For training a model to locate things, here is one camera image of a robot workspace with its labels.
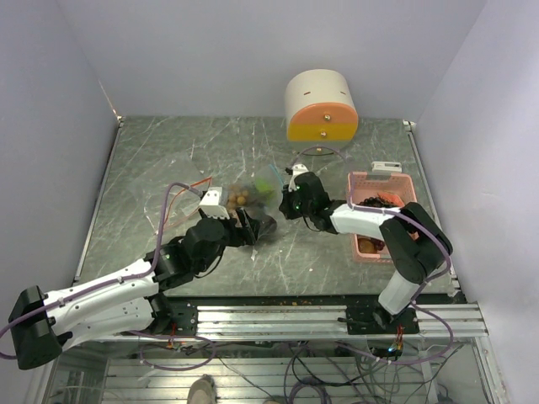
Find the gray wall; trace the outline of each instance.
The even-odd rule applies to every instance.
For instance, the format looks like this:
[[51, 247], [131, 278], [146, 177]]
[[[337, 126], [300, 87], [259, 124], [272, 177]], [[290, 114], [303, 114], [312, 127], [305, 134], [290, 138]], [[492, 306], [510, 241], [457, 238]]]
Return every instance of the gray wall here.
[[297, 73], [416, 120], [484, 0], [58, 0], [119, 114], [284, 114]]
[[419, 150], [509, 393], [537, 402], [539, 3], [490, 0], [418, 123]]
[[[0, 2], [0, 322], [32, 284], [66, 287], [77, 267], [117, 125], [55, 2]], [[13, 352], [11, 336], [0, 341]], [[0, 361], [2, 403], [32, 372]]]

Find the tabletop surface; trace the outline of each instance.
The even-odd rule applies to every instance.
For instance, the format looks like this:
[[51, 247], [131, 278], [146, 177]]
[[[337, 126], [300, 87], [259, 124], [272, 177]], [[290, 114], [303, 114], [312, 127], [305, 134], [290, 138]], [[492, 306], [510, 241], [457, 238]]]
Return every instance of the tabletop surface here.
[[[152, 209], [145, 207], [141, 200], [148, 199], [141, 199], [136, 189], [144, 194], [165, 180], [189, 182], [195, 175], [212, 176], [213, 185], [227, 186], [248, 182], [268, 164], [278, 167], [286, 180], [284, 167], [297, 154], [286, 139], [283, 118], [133, 116], [124, 118], [118, 136], [83, 258], [81, 282], [117, 271], [155, 248], [154, 230], [147, 218]], [[362, 120], [344, 153], [353, 160], [349, 167], [335, 155], [304, 156], [300, 162], [319, 175], [334, 199], [345, 196], [346, 170], [369, 171], [373, 161], [401, 162], [403, 173], [414, 181], [418, 202], [431, 213], [425, 183], [401, 120]], [[163, 171], [167, 159], [175, 165]], [[159, 197], [163, 191], [159, 188]], [[193, 216], [169, 229], [163, 241], [183, 235], [197, 221]], [[195, 279], [167, 294], [378, 294], [395, 271], [392, 264], [355, 262], [349, 235], [310, 231], [303, 221], [279, 218], [278, 223], [277, 232], [254, 247], [227, 248], [221, 264], [207, 278]], [[430, 293], [452, 291], [449, 275], [425, 289]]]

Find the pink basket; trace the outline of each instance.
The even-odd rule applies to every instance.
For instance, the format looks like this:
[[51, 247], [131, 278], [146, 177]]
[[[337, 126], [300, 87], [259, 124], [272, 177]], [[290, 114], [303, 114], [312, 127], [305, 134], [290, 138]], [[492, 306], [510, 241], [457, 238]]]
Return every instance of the pink basket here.
[[[378, 192], [385, 191], [398, 195], [404, 202], [417, 202], [412, 178], [407, 174], [391, 173], [390, 175], [377, 173], [350, 173], [348, 175], [348, 195], [352, 194], [352, 202], [359, 204], [363, 200], [378, 196]], [[378, 254], [365, 254], [360, 252], [358, 238], [352, 235], [352, 249], [354, 261], [358, 263], [390, 263], [389, 251], [384, 248]]]

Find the table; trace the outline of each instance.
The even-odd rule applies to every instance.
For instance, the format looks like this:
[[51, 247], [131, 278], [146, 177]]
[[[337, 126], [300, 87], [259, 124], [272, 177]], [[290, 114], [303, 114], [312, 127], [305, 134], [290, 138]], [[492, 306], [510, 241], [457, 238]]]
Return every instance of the table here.
[[[418, 202], [432, 214], [413, 145], [401, 120], [362, 120], [346, 147], [353, 169], [369, 171], [372, 161], [401, 162], [415, 186]], [[111, 154], [78, 280], [96, 279], [125, 267], [155, 248], [152, 227], [130, 191], [130, 184], [160, 159], [182, 152], [213, 184], [248, 180], [259, 168], [279, 169], [297, 154], [286, 139], [283, 118], [263, 117], [125, 117]], [[350, 169], [334, 155], [303, 157], [320, 176], [330, 197], [345, 195]], [[177, 227], [176, 234], [198, 219]], [[302, 221], [280, 221], [278, 237], [254, 247], [228, 248], [209, 277], [184, 284], [168, 295], [340, 295], [378, 294], [391, 278], [391, 264], [356, 263], [350, 236], [309, 231]], [[452, 294], [449, 275], [425, 293]]]

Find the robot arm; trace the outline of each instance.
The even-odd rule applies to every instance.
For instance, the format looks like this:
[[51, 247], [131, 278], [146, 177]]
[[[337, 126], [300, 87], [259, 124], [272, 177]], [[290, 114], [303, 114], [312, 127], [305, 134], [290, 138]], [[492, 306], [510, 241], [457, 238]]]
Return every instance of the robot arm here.
[[[331, 200], [320, 179], [302, 164], [292, 169], [290, 184], [283, 189], [280, 211], [286, 219], [308, 218], [320, 231], [360, 234], [383, 240], [395, 264], [395, 274], [378, 297], [373, 313], [381, 326], [392, 322], [409, 304], [422, 283], [444, 262], [440, 249], [422, 232], [392, 215], [405, 215], [432, 233], [452, 253], [452, 245], [423, 207], [409, 203], [386, 213], [358, 211], [345, 200]], [[410, 234], [418, 232], [413, 239]]]
[[[10, 322], [50, 303], [60, 305], [11, 329], [19, 368], [41, 366], [70, 347], [104, 335], [130, 330], [160, 333], [177, 322], [179, 314], [171, 310], [165, 290], [208, 274], [225, 247], [254, 245], [265, 227], [275, 225], [267, 215], [254, 219], [244, 209], [229, 213], [226, 201], [221, 188], [208, 189], [199, 205], [202, 218], [184, 236], [163, 244], [158, 255], [149, 252], [120, 271], [64, 290], [47, 294], [38, 286], [24, 290]], [[81, 291], [86, 293], [71, 298]]]

